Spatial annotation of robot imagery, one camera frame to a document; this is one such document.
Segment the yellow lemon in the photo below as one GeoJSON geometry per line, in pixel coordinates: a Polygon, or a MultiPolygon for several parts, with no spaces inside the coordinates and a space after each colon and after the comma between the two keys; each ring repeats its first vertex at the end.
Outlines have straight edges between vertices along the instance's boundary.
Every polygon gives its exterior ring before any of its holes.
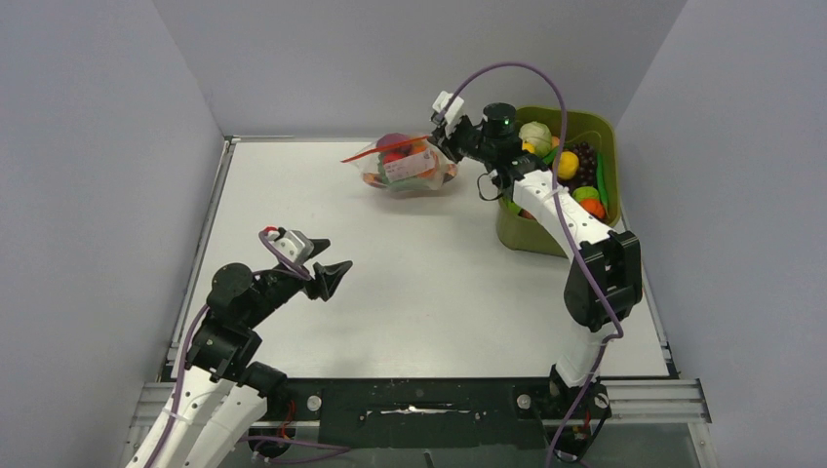
{"type": "Polygon", "coordinates": [[[579,158],[572,151],[563,151],[558,162],[558,179],[571,180],[579,169],[579,158]]]}

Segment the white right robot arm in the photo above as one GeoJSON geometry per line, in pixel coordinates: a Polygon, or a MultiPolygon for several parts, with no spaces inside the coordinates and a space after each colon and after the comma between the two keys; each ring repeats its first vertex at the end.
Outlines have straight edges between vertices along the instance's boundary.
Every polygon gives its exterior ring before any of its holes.
{"type": "Polygon", "coordinates": [[[584,385],[595,379],[601,352],[609,339],[622,337],[622,321],[642,299],[639,239],[588,213],[549,166],[525,149],[512,105],[486,106],[478,124],[451,94],[441,94],[432,109],[430,141],[455,162],[481,163],[500,193],[527,210],[570,262],[563,292],[570,329],[550,372],[556,383],[548,401],[556,413],[574,415],[587,403],[584,385]]]}

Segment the light green round fruit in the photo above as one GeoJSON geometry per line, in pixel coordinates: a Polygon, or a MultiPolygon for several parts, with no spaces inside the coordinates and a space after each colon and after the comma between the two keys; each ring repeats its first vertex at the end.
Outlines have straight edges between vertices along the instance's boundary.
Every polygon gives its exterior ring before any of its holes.
{"type": "Polygon", "coordinates": [[[589,200],[589,199],[600,200],[599,190],[596,187],[589,186],[589,185],[584,185],[584,186],[580,186],[580,187],[576,188],[571,193],[571,195],[577,203],[580,203],[584,200],[589,200]]]}

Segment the olive green plastic bin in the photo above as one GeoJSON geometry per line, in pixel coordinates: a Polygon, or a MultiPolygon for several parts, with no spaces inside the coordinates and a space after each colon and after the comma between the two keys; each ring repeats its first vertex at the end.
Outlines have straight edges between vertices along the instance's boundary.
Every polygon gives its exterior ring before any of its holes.
{"type": "MultiPolygon", "coordinates": [[[[621,219],[614,128],[609,121],[597,114],[569,111],[564,149],[571,151],[573,145],[583,141],[590,143],[596,152],[603,154],[609,211],[601,222],[614,227],[621,219]]],[[[561,180],[560,184],[567,188],[570,195],[580,187],[571,180],[561,180]]],[[[566,255],[552,235],[519,205],[507,198],[499,201],[495,231],[500,243],[508,249],[561,257],[566,255]]]]}

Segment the black mounting base plate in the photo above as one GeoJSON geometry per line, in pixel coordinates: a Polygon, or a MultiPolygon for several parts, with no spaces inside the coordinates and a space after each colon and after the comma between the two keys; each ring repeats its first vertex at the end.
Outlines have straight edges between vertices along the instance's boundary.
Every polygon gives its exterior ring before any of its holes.
{"type": "Polygon", "coordinates": [[[608,391],[582,399],[547,377],[292,378],[249,436],[295,436],[351,449],[513,446],[588,449],[611,415],[608,391]]]}

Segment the purple sweet potato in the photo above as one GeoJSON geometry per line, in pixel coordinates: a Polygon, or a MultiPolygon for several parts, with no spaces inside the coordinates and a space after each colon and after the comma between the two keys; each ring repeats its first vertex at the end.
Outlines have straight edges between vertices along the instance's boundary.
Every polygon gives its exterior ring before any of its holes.
{"type": "Polygon", "coordinates": [[[408,155],[414,144],[414,139],[410,135],[401,133],[391,133],[382,136],[375,144],[375,148],[380,153],[399,153],[408,155]]]}

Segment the green chili pepper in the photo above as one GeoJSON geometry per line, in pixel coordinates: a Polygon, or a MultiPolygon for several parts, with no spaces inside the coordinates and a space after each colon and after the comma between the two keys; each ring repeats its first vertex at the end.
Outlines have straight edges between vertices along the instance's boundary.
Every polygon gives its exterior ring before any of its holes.
{"type": "Polygon", "coordinates": [[[597,168],[596,168],[596,186],[599,192],[600,202],[606,212],[609,211],[609,193],[607,190],[607,185],[605,182],[605,164],[603,154],[601,152],[596,153],[596,161],[597,161],[597,168]]]}

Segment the orange round fruit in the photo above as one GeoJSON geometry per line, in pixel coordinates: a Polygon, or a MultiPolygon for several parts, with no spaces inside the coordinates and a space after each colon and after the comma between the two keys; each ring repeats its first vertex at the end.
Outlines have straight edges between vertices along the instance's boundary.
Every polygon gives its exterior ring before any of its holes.
{"type": "Polygon", "coordinates": [[[588,198],[581,200],[579,205],[589,214],[598,220],[603,220],[607,216],[607,211],[601,201],[597,198],[588,198]]]}

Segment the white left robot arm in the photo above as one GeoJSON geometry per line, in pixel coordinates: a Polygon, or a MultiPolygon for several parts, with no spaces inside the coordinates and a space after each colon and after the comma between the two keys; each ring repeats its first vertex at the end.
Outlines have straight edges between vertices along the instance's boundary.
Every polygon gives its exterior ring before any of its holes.
{"type": "Polygon", "coordinates": [[[128,466],[216,467],[269,411],[282,426],[259,440],[270,446],[292,442],[286,427],[297,404],[287,375],[256,361],[262,343],[256,329],[297,295],[330,300],[353,263],[308,266],[331,243],[298,230],[269,226],[258,238],[274,265],[254,271],[232,262],[214,274],[180,344],[171,396],[128,466]]]}

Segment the green white lettuce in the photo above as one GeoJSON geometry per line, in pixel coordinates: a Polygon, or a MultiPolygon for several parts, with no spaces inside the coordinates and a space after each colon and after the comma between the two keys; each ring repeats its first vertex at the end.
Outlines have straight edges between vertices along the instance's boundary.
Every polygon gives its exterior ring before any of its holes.
{"type": "Polygon", "coordinates": [[[434,173],[426,176],[414,175],[394,181],[380,179],[379,184],[383,189],[392,192],[435,191],[454,178],[455,174],[451,172],[434,173]]]}

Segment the clear orange zip top bag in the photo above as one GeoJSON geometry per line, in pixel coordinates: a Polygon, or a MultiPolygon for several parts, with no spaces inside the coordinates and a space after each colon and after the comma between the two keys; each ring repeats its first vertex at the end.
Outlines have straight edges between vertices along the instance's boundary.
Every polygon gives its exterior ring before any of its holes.
{"type": "Polygon", "coordinates": [[[372,141],[352,156],[340,161],[358,169],[361,180],[368,186],[385,190],[379,184],[380,179],[398,180],[410,176],[426,176],[434,173],[458,173],[457,163],[449,161],[436,147],[429,143],[426,135],[410,135],[413,138],[412,150],[408,155],[399,153],[380,153],[372,141]]]}

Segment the pale green cabbage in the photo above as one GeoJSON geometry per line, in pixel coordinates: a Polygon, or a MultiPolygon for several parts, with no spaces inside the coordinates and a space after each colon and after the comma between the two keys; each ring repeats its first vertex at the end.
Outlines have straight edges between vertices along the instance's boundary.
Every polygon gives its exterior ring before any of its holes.
{"type": "Polygon", "coordinates": [[[549,127],[537,121],[524,124],[519,130],[519,138],[538,157],[548,156],[559,145],[559,139],[552,135],[549,127]]]}

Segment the dark purple grapes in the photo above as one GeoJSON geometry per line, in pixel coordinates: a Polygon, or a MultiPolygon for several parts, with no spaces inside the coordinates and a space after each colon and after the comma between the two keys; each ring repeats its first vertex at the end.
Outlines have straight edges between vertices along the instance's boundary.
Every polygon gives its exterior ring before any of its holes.
{"type": "Polygon", "coordinates": [[[598,167],[596,150],[590,143],[583,141],[573,145],[571,151],[578,160],[578,167],[571,182],[576,186],[594,186],[596,184],[598,167]]]}

